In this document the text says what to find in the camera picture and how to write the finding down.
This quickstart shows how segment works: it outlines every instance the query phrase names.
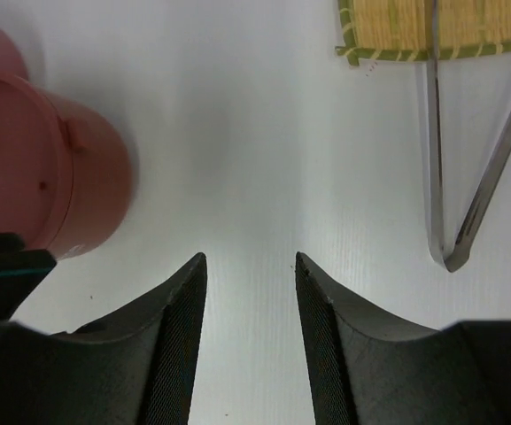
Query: white table surface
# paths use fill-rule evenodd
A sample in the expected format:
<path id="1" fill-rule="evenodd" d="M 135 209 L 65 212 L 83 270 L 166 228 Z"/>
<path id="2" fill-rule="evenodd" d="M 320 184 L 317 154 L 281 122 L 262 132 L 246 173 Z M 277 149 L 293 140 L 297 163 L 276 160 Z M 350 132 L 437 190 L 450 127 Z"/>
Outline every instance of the white table surface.
<path id="1" fill-rule="evenodd" d="M 209 289 L 190 424 L 314 423 L 296 251 L 411 321 L 511 318 L 511 159 L 469 263 L 428 253 L 422 66 L 336 58 L 334 0 L 0 0 L 33 81 L 126 139 L 135 200 L 16 314 L 74 330 L 197 251 Z M 450 241 L 511 104 L 511 54 L 443 65 Z"/>

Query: woven mat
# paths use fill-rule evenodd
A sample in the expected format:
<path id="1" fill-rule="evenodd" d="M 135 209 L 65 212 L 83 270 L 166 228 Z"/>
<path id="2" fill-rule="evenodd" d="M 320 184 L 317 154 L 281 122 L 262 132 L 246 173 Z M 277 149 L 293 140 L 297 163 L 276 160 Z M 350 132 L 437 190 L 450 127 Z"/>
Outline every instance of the woven mat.
<path id="1" fill-rule="evenodd" d="M 440 60 L 511 51 L 511 0 L 439 0 Z M 428 58 L 425 4 L 432 0 L 338 0 L 345 46 L 338 56 L 398 62 Z"/>

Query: silver metal rod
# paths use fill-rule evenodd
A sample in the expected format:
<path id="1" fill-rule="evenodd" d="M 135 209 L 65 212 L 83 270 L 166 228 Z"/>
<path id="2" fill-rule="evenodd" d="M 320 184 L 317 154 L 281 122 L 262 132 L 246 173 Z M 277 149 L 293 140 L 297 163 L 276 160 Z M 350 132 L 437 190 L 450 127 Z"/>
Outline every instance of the silver metal rod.
<path id="1" fill-rule="evenodd" d="M 426 6 L 427 45 L 427 92 L 429 101 L 429 165 L 430 165 L 430 254 L 449 272 L 455 272 L 469 260 L 471 247 L 476 239 L 493 192 L 503 173 L 511 153 L 511 113 L 501 131 L 492 158 L 485 168 L 476 194 L 461 225 L 459 234 L 450 255 L 445 255 L 444 247 L 444 185 L 442 172 L 442 133 L 440 128 L 440 99 L 438 86 L 438 0 Z"/>

